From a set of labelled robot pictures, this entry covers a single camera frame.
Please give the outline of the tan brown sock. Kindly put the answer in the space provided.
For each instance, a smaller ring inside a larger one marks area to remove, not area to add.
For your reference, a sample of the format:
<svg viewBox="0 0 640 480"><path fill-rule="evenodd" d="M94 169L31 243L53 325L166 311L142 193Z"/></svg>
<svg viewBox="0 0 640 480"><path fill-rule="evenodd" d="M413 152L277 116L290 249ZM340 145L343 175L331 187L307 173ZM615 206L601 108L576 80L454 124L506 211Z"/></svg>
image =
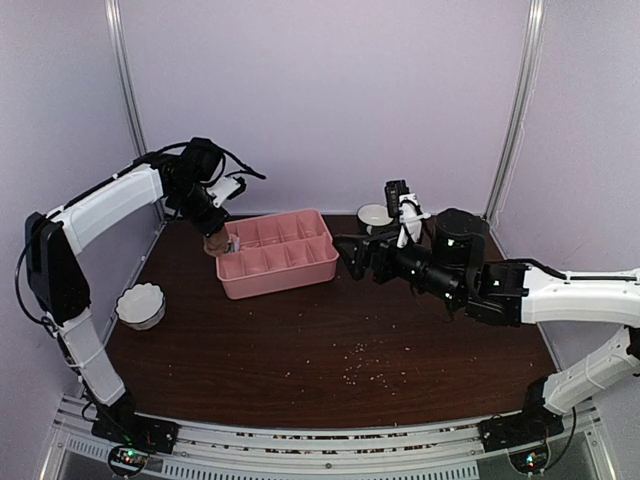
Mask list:
<svg viewBox="0 0 640 480"><path fill-rule="evenodd" d="M220 257L228 252L230 237L225 227L210 236L203 237L204 252L214 258Z"/></svg>

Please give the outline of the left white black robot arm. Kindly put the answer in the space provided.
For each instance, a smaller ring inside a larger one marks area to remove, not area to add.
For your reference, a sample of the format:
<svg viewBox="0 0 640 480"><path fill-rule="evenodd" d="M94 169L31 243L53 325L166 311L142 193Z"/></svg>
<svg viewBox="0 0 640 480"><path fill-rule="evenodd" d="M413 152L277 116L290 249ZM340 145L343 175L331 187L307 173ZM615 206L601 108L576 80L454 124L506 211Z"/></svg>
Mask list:
<svg viewBox="0 0 640 480"><path fill-rule="evenodd" d="M137 442L144 424L93 325L90 287L78 257L108 229L159 201L211 238L229 217L224 202L245 191L248 176L265 177L211 140L194 137L145 153L66 204L25 221L14 276L27 278L43 312L28 318L57 341L98 409L94 423L123 444Z"/></svg>

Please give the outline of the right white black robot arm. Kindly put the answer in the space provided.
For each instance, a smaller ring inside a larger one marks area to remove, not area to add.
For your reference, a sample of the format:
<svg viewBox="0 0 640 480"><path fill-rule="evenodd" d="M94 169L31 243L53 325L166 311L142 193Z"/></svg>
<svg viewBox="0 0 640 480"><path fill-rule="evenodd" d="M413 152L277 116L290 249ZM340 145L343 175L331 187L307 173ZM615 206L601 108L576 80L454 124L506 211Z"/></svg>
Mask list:
<svg viewBox="0 0 640 480"><path fill-rule="evenodd" d="M355 280L371 270L378 284L400 278L416 293L441 299L450 313L463 311L490 326L546 322L618 325L614 336L574 365L528 388L518 414L483 424L495 437L511 427L530 442L561 424L578 403L639 372L639 272L563 272L534 259L489 262L488 223L449 208L436 216L430 244L409 234L409 220L395 232L339 235L333 245Z"/></svg>

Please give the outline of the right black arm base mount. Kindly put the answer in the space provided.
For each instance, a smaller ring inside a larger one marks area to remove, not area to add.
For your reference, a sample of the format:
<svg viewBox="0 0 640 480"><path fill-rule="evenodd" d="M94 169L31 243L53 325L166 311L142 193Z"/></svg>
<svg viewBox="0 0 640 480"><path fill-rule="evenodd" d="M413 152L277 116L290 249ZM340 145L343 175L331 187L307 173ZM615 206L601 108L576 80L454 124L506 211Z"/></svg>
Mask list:
<svg viewBox="0 0 640 480"><path fill-rule="evenodd" d="M505 450L511 467L531 477L551 465L549 440L564 432L564 423L555 414L494 415L478 424L478 432L486 453Z"/></svg>

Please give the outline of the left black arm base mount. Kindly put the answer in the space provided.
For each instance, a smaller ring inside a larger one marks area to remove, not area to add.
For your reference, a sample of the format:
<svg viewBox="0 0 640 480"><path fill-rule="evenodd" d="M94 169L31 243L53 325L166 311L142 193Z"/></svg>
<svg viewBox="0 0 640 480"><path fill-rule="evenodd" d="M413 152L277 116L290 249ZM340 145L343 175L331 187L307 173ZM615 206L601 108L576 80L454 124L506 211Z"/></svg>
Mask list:
<svg viewBox="0 0 640 480"><path fill-rule="evenodd" d="M99 413L91 434L113 443L107 453L107 466L117 476L129 478L140 474L155 454L171 454L179 425L172 421L133 415L125 426L106 413Z"/></svg>

